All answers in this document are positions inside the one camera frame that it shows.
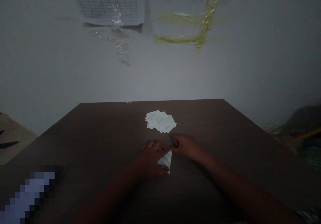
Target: white wall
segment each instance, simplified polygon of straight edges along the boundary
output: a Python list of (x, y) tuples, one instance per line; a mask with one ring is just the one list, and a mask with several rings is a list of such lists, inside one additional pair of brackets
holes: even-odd
[(320, 5), (225, 0), (211, 31), (225, 41), (194, 54), (137, 34), (128, 68), (82, 27), (74, 0), (0, 0), (0, 111), (41, 134), (81, 102), (224, 98), (268, 129), (321, 102)]

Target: paper sheet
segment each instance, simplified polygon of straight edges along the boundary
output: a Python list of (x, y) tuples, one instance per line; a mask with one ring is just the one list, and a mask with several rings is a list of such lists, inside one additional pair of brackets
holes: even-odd
[(172, 160), (172, 150), (170, 150), (166, 155), (164, 155), (159, 161), (158, 165), (160, 168), (167, 166), (171, 170), (171, 160)]
[[(113, 26), (114, 0), (75, 0), (84, 22)], [(145, 0), (116, 0), (121, 12), (122, 25), (139, 25), (145, 18)]]
[(156, 110), (146, 115), (147, 128), (157, 129), (161, 133), (169, 133), (176, 127), (176, 123), (171, 115)]

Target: finger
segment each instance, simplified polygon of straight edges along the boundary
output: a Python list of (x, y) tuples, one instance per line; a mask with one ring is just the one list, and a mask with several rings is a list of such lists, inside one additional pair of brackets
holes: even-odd
[(159, 158), (162, 158), (164, 155), (166, 155), (171, 149), (170, 148), (167, 148), (167, 149), (164, 149), (164, 150), (161, 150), (158, 152), (158, 156)]
[(180, 139), (180, 136), (179, 136), (179, 135), (176, 135), (176, 136), (174, 137), (174, 147), (175, 147), (175, 148), (178, 148), (178, 147), (180, 146), (179, 139)]
[(153, 150), (158, 151), (159, 148), (165, 148), (165, 145), (159, 141), (156, 142), (156, 144), (153, 146)]
[(170, 170), (170, 169), (166, 166), (166, 167), (164, 167), (164, 168), (162, 168), (162, 169), (159, 169), (158, 174), (159, 174), (159, 176), (164, 176), (164, 175), (167, 174), (167, 172), (168, 172), (169, 170)]
[(154, 144), (155, 144), (155, 142), (153, 142), (153, 141), (151, 143), (149, 143), (148, 146), (147, 146), (147, 149), (151, 149)]

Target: brown table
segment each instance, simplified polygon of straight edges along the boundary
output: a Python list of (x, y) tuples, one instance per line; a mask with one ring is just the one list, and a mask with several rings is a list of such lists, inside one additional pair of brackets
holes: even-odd
[[(150, 111), (177, 122), (170, 134), (147, 129)], [(42, 134), (6, 166), (60, 165), (59, 191), (41, 212), (44, 223), (65, 222), (157, 139), (171, 146), (172, 133), (197, 142), (295, 210), (321, 204), (321, 176), (222, 99), (83, 103)], [(191, 161), (172, 156), (171, 173), (141, 184), (120, 208), (123, 223), (227, 223), (238, 213)]]

